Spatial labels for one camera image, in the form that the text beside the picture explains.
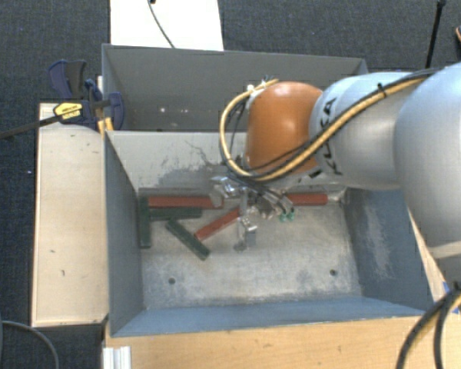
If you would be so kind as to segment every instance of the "gray carpet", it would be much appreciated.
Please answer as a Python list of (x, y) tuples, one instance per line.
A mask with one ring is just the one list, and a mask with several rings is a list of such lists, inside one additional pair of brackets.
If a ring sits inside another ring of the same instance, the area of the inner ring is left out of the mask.
[[(422, 68), (436, 0), (218, 0), (227, 50), (365, 58), (371, 70)], [(461, 59), (454, 38), (461, 0), (444, 8), (433, 65)], [(101, 73), (109, 40), (109, 0), (0, 0), (0, 130), (35, 120), (56, 94), (46, 69), (60, 58)], [(35, 205), (35, 134), (0, 142), (0, 304), (27, 322)], [(62, 368), (100, 364), (99, 326), (48, 330)], [(47, 368), (52, 359), (32, 335), (6, 331), (3, 368)]]

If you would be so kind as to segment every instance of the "blue clamp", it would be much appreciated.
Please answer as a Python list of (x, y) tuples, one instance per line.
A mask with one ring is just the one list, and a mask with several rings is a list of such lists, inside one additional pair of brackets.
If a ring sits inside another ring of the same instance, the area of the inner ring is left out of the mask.
[[(108, 95), (108, 100), (102, 100), (103, 95), (92, 79), (83, 82), (86, 66), (83, 60), (60, 60), (53, 63), (48, 69), (51, 86), (62, 100), (79, 100), (82, 103), (82, 116), (62, 121), (63, 124), (82, 125), (92, 130), (98, 129), (98, 118), (95, 110), (102, 108), (105, 115), (111, 117), (113, 128), (120, 130), (124, 121), (124, 103), (121, 93), (115, 91)], [(84, 99), (84, 88), (87, 90), (88, 99)]]

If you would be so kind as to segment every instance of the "white paper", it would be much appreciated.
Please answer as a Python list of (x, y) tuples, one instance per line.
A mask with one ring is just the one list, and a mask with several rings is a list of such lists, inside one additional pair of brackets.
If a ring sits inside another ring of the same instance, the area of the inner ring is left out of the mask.
[[(217, 0), (157, 0), (152, 7), (176, 48), (224, 50)], [(170, 48), (147, 0), (111, 0), (111, 44)]]

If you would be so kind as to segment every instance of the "gray bin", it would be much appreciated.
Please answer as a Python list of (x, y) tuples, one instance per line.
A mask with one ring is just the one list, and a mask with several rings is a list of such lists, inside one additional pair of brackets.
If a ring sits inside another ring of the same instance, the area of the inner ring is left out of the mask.
[[(127, 108), (104, 150), (113, 336), (409, 316), (433, 303), (398, 191), (348, 190), (294, 222), (256, 220), (257, 245), (242, 253), (230, 226), (205, 241), (206, 261), (164, 222), (151, 248), (138, 244), (140, 195), (208, 193), (219, 111), (246, 85), (273, 75), (325, 88), (365, 71), (354, 58), (103, 46), (104, 93), (121, 91)], [(181, 223), (195, 231), (224, 211)]]

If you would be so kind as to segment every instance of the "yellow cable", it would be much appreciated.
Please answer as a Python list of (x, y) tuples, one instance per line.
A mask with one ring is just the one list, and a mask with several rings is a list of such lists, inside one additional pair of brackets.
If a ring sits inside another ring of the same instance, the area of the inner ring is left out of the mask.
[[(359, 113), (361, 113), (362, 111), (364, 111), (371, 105), (377, 103), (378, 101), (381, 101), (388, 95), (392, 95), (394, 93), (397, 93), (398, 91), (402, 91), (404, 88), (408, 88), (424, 80), (425, 78), (417, 78), (417, 79), (412, 79), (410, 81), (402, 82), (399, 85), (393, 86), (392, 88), (388, 88), (384, 92), (380, 92), (372, 96), (371, 98), (368, 98), (367, 100), (360, 102), (359, 104), (355, 105), (353, 108), (348, 110), (344, 115), (341, 116), (341, 118), (336, 120), (331, 126), (329, 126), (323, 132), (323, 134), (321, 134), (321, 136), (318, 137), (316, 141), (314, 141), (311, 145), (309, 145), (307, 149), (304, 149), (304, 151), (301, 154), (293, 158), (291, 161), (286, 163), (282, 168), (276, 170), (275, 172), (269, 175), (266, 175), (266, 176), (262, 176), (260, 178), (255, 178), (255, 180), (266, 182), (266, 181), (270, 181), (275, 178), (280, 178), (282, 175), (293, 170), (296, 166), (298, 166), (300, 163), (302, 163), (307, 158), (309, 158), (315, 151), (317, 151), (321, 146), (323, 146), (338, 130), (340, 130), (351, 118), (358, 115)], [(229, 152), (229, 149), (227, 147), (227, 142), (225, 141), (225, 121), (230, 111), (232, 110), (232, 108), (238, 102), (249, 97), (253, 91), (259, 90), (261, 88), (265, 88), (277, 82), (278, 82), (278, 79), (274, 79), (272, 81), (269, 81), (269, 82), (266, 82), (264, 84), (257, 86), (254, 90), (246, 91), (242, 93), (241, 95), (238, 95), (227, 105), (227, 107), (222, 112), (221, 121), (219, 125), (219, 139), (220, 139), (222, 151), (230, 167), (234, 170), (234, 172), (236, 172), (241, 177), (250, 177), (252, 176), (252, 174), (248, 171), (245, 171), (241, 167), (239, 167), (239, 165), (237, 165), (236, 162), (233, 160), (231, 153)]]
[(222, 152), (224, 153), (224, 157), (227, 159), (229, 165), (234, 169), (235, 172), (240, 174), (241, 176), (251, 176), (248, 171), (240, 168), (239, 165), (233, 160), (231, 153), (229, 152), (229, 148), (227, 146), (227, 142), (225, 141), (225, 121), (227, 120), (227, 116), (231, 112), (232, 108), (239, 102), (243, 101), (245, 98), (248, 98), (254, 91), (261, 90), (268, 86), (274, 85), (278, 82), (278, 79), (272, 79), (271, 81), (261, 83), (256, 88), (252, 90), (245, 91), (244, 93), (238, 95), (234, 98), (227, 107), (225, 107), (224, 111), (222, 112), (221, 121), (219, 124), (219, 140), (221, 142)]
[(261, 178), (256, 178), (257, 181), (269, 181), (275, 178), (279, 178), (281, 175), (286, 174), (290, 170), (294, 169), (300, 163), (309, 158), (317, 149), (323, 146), (338, 130), (340, 130), (351, 118), (361, 113), (363, 110), (370, 107), (372, 104), (381, 101), (383, 98), (398, 91), (402, 91), (404, 88), (408, 88), (411, 85), (415, 85), (424, 81), (425, 78), (412, 79), (411, 81), (406, 81), (400, 83), (399, 85), (393, 86), (392, 88), (386, 89), (385, 92), (378, 93), (367, 100), (364, 100), (349, 109), (344, 115), (342, 115), (338, 120), (334, 121), (331, 126), (329, 126), (323, 134), (321, 134), (316, 141), (314, 141), (307, 149), (305, 149), (300, 155), (298, 155), (294, 160), (284, 165), (282, 168), (276, 170), (270, 175), (263, 176)]
[[(454, 301), (453, 305), (449, 309), (449, 312), (453, 311), (455, 308), (461, 306), (461, 295)], [(416, 338), (413, 340), (413, 343), (410, 345), (409, 350), (406, 352), (406, 359), (408, 359), (411, 351), (418, 345), (418, 343), (436, 326), (437, 320), (439, 319), (439, 313), (437, 316), (433, 316), (429, 321), (426, 322), (423, 329), (420, 330)]]

